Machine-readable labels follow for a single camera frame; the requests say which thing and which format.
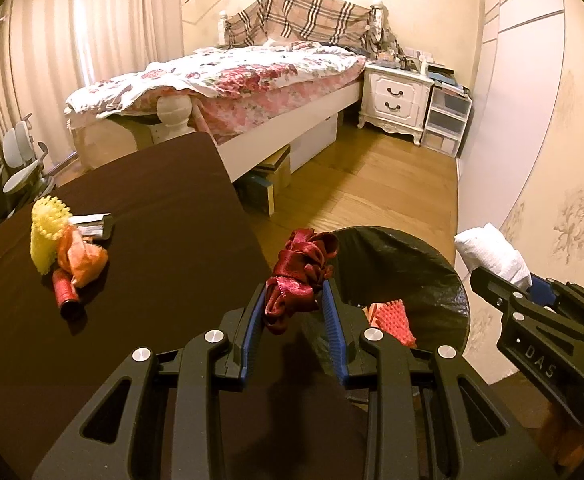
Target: white tissue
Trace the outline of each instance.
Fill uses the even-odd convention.
[[[523,256],[492,224],[457,234],[454,247],[470,272],[485,267],[520,290],[532,286],[532,276]]]

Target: floral bedsheet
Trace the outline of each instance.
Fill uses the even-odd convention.
[[[162,95],[238,100],[339,75],[362,59],[337,46],[303,41],[275,47],[204,48],[76,90],[66,101],[65,115],[70,128],[80,128],[111,114],[156,113],[156,100]]]
[[[217,144],[266,123],[280,114],[290,112],[354,81],[365,69],[365,58],[342,74],[305,81],[254,94],[243,99],[192,98],[192,126],[212,134]]]

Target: chair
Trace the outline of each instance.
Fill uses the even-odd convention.
[[[3,186],[5,195],[25,191],[14,210],[27,202],[50,193],[54,189],[54,179],[43,173],[43,159],[49,150],[44,142],[38,142],[41,155],[36,157],[32,139],[27,131],[27,123],[19,121],[10,128],[3,138],[3,156],[7,165],[17,170]]]

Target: metal screw head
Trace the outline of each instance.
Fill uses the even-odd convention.
[[[363,335],[365,336],[365,339],[369,339],[370,341],[379,341],[380,339],[383,339],[383,332],[377,328],[368,328],[363,332]]]
[[[209,332],[205,333],[205,340],[208,343],[218,343],[221,339],[223,339],[223,332],[221,330],[210,330]]]
[[[141,347],[137,348],[136,350],[134,350],[134,352],[132,352],[132,359],[134,359],[134,361],[142,363],[143,361],[147,361],[147,359],[149,359],[151,355],[152,351],[149,348]]]
[[[450,345],[442,345],[438,347],[438,354],[443,357],[443,359],[452,359],[456,357],[456,350]]]

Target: brown table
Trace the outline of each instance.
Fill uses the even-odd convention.
[[[74,214],[115,215],[110,264],[84,291],[86,322],[69,325],[30,260],[30,208],[0,225],[2,480],[31,477],[129,352],[182,347],[269,274],[206,134],[123,157],[57,195]],[[221,425],[229,478],[362,476],[365,413],[322,373],[298,316],[284,336],[264,334],[247,390],[221,396]]]

